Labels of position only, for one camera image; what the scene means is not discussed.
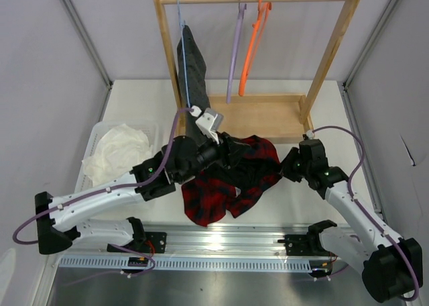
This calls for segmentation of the red plaid skirt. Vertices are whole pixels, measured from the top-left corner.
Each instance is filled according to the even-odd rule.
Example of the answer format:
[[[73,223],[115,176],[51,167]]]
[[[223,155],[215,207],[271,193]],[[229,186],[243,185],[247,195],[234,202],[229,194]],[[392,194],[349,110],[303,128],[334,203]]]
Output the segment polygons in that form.
[[[238,165],[227,170],[214,164],[181,186],[185,215],[196,225],[206,227],[226,213],[239,217],[281,179],[278,153],[269,140],[250,136],[242,142],[249,149]]]

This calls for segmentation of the purple plastic hanger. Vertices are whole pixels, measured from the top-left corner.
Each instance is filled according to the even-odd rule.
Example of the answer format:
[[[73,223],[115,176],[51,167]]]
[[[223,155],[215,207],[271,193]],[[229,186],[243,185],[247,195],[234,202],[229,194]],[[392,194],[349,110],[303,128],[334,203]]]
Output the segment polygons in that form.
[[[235,74],[235,67],[237,62],[237,55],[239,51],[239,43],[241,39],[241,31],[242,31],[242,25],[243,25],[243,19],[245,10],[247,8],[247,4],[244,3],[241,4],[241,0],[238,0],[238,14],[237,14],[237,20],[235,24],[235,34],[233,38],[233,47],[231,51],[231,61],[229,65],[229,75],[227,79],[227,98],[226,98],[226,104],[229,104],[231,102],[231,95],[232,95],[232,87],[233,87],[233,79]]]

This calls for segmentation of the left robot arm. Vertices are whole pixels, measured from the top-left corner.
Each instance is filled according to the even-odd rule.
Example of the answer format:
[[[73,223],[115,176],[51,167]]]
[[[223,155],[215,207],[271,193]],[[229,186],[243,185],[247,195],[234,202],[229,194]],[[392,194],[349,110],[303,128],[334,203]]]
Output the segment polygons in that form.
[[[153,157],[106,184],[69,196],[47,192],[35,196],[38,250],[42,255],[84,245],[108,252],[146,252],[147,236],[142,221],[98,220],[95,216],[125,205],[140,204],[173,193],[212,165],[230,169],[250,149],[249,144],[219,134],[202,145],[187,136],[170,139]]]

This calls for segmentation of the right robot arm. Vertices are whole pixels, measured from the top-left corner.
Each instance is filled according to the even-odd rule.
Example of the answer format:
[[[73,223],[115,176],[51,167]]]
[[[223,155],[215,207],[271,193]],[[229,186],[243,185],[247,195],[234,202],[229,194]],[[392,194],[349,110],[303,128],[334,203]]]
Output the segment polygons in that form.
[[[293,147],[281,163],[281,174],[292,182],[305,180],[350,225],[355,237],[326,221],[306,238],[307,249],[316,255],[325,250],[345,261],[361,275],[368,293],[379,303],[398,297],[418,298],[423,286],[422,248],[405,239],[359,200],[350,178],[330,166],[320,140],[307,139]]]

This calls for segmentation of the orange plastic hanger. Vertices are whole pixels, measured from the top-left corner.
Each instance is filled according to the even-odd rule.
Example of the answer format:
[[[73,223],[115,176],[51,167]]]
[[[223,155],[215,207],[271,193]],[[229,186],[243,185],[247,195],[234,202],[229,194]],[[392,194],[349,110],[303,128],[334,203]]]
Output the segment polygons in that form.
[[[239,83],[238,94],[240,97],[243,97],[245,95],[245,87],[247,84],[247,80],[249,78],[249,74],[251,73],[251,68],[255,60],[255,55],[257,53],[257,49],[259,48],[259,44],[261,42],[261,38],[265,30],[267,18],[271,9],[272,9],[271,2],[263,2],[263,0],[258,0],[257,19],[255,23],[252,24],[253,31],[252,31],[251,39],[249,41],[249,46],[247,49],[243,70],[241,73],[240,83]]]

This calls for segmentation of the wooden clothes rack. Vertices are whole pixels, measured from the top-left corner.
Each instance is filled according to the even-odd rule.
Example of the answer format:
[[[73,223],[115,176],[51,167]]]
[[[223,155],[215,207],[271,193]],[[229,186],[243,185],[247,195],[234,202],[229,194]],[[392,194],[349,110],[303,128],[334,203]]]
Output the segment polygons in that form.
[[[179,90],[178,57],[174,55],[166,16],[166,5],[176,5],[176,0],[153,0],[160,29],[170,80],[177,107],[185,106]],[[332,31],[312,84],[307,93],[287,93],[275,89],[269,93],[263,87],[256,93],[231,95],[229,104],[223,103],[220,94],[209,97],[211,105],[224,117],[224,131],[239,138],[257,134],[273,143],[297,142],[301,135],[313,127],[310,111],[336,56],[343,37],[353,18],[360,0],[263,0],[273,3],[341,1],[343,7]],[[180,0],[181,5],[238,3],[238,0]],[[241,0],[241,4],[258,0]]]

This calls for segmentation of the grey dotted garment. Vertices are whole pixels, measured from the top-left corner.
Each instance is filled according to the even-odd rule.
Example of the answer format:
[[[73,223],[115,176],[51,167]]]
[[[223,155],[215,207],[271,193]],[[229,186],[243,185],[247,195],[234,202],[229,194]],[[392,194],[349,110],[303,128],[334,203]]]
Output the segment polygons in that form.
[[[210,107],[210,101],[206,92],[206,63],[192,35],[191,29],[184,27],[184,44],[186,49],[186,65],[188,75],[188,87],[190,94],[190,104],[199,107],[202,111]],[[186,105],[184,72],[182,64],[181,41],[177,45],[178,57],[178,82],[180,96]]]

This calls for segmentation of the white cloth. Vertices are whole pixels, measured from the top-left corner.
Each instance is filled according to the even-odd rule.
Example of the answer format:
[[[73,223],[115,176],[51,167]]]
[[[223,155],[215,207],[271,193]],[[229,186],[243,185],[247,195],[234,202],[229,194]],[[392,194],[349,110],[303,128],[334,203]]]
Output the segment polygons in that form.
[[[125,123],[117,125],[99,140],[94,153],[82,161],[83,173],[92,186],[102,185],[151,158],[153,148],[143,131]]]

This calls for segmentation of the white plastic basket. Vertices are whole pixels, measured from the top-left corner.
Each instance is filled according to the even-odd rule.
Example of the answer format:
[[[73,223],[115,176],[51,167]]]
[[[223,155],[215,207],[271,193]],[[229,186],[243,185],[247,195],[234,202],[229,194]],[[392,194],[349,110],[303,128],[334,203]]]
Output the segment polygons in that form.
[[[102,121],[90,134],[76,192],[109,182],[152,158],[160,149],[159,125],[150,120]]]

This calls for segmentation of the aluminium mounting rail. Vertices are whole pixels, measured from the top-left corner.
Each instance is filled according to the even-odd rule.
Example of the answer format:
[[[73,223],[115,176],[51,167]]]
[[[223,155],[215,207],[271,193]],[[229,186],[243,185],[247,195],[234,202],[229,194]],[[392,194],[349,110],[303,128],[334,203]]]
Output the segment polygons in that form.
[[[87,219],[77,225],[62,228],[51,221],[36,225],[36,243],[42,255],[75,250],[121,252],[132,250],[153,254],[195,254],[238,251],[277,251],[284,235],[267,234],[254,227],[150,226],[144,228],[140,219]]]

